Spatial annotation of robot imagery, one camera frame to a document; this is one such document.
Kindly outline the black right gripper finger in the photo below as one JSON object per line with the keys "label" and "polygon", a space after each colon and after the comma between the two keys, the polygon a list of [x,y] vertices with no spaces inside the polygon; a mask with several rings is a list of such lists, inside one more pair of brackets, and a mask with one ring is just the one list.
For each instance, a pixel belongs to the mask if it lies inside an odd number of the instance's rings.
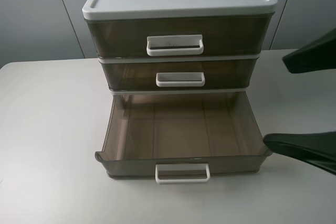
{"label": "black right gripper finger", "polygon": [[274,153],[288,156],[335,174],[335,132],[265,135],[263,143]]}

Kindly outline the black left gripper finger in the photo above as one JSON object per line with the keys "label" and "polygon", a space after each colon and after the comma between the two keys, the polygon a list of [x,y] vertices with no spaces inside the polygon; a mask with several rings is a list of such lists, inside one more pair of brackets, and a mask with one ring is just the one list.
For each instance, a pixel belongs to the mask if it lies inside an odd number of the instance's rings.
{"label": "black left gripper finger", "polygon": [[282,58],[290,73],[335,69],[335,29]]}

